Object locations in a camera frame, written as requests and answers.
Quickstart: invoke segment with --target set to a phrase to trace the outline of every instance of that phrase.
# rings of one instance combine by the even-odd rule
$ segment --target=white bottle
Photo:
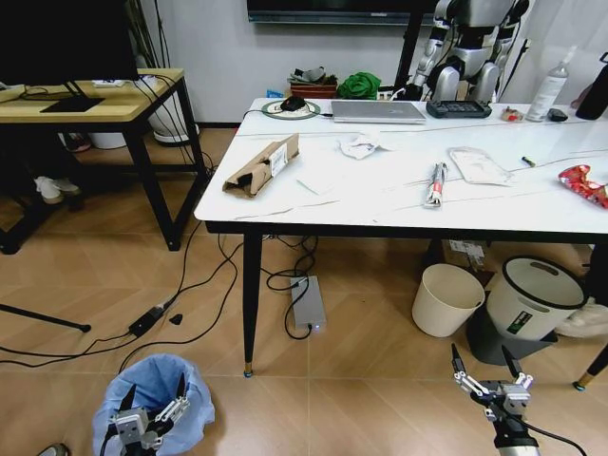
[[[549,71],[547,77],[542,81],[541,88],[536,93],[534,101],[530,105],[525,118],[532,122],[541,122],[553,106],[556,98],[560,95],[563,86],[566,84],[568,79],[568,70],[566,66],[572,60],[577,47],[570,47],[568,55],[557,65],[555,68]]]

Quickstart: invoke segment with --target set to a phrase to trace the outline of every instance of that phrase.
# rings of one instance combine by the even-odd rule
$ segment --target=television
[[[414,8],[432,25],[438,0],[247,0],[249,22],[404,26]]]
[[[74,94],[48,111],[63,107],[76,112],[101,101],[88,99],[76,81],[139,79],[125,0],[104,0],[93,10],[83,0],[5,3],[1,8],[6,20],[0,27],[0,81],[64,85]]]

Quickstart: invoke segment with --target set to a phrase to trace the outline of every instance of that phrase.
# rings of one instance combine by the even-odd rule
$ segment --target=green bag
[[[347,100],[375,100],[380,80],[371,73],[356,73],[340,85],[338,96]]]

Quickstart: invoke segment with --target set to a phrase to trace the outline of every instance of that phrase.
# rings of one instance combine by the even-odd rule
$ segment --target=red snack bag
[[[591,170],[588,164],[579,164],[568,168],[558,176],[570,190],[578,193],[582,197],[595,204],[608,209],[608,195],[606,194],[606,185],[600,185],[597,182],[587,179],[587,174]]]

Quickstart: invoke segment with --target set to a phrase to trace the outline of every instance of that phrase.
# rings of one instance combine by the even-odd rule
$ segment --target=tiled floor
[[[231,130],[205,130],[205,151],[217,162]],[[156,160],[181,160],[157,148]],[[83,160],[120,162],[124,152],[91,153]],[[168,177],[165,195],[176,207],[187,180]],[[10,216],[0,204],[5,220]],[[195,226],[189,225],[189,231]],[[217,236],[201,226],[188,257],[186,283],[208,277],[221,261]],[[227,250],[239,237],[224,240]],[[493,431],[482,409],[450,380],[449,344],[455,341],[469,371],[480,379],[505,378],[506,369],[484,365],[468,351],[462,331],[437,339],[413,324],[410,307],[425,240],[322,238],[318,275],[328,327],[305,341],[284,333],[290,298],[261,288],[255,370],[242,377],[241,256],[239,277],[218,325],[189,345],[156,346],[196,363],[212,391],[216,422],[189,454],[256,455],[466,455],[495,454]],[[579,267],[580,252],[568,245],[493,244],[495,258],[534,252]],[[57,211],[16,256],[0,256],[0,302],[87,322],[90,334],[2,313],[3,347],[77,352],[94,338],[120,334],[144,310],[170,296],[180,278],[181,253],[169,253],[137,183],[90,196],[85,210]],[[293,265],[297,252],[277,240],[264,242],[263,264]],[[234,270],[222,268],[204,287],[180,297],[170,315],[132,346],[29,370],[0,365],[0,454],[34,455],[64,441],[75,455],[91,454],[90,422],[108,382],[131,347],[149,341],[181,341],[201,333],[215,318]],[[585,393],[577,379],[606,338],[562,338],[522,364],[537,378],[530,422],[581,443],[591,455],[608,444],[608,374]],[[3,359],[39,361],[2,353]],[[574,455],[564,444],[539,437],[542,453]]]

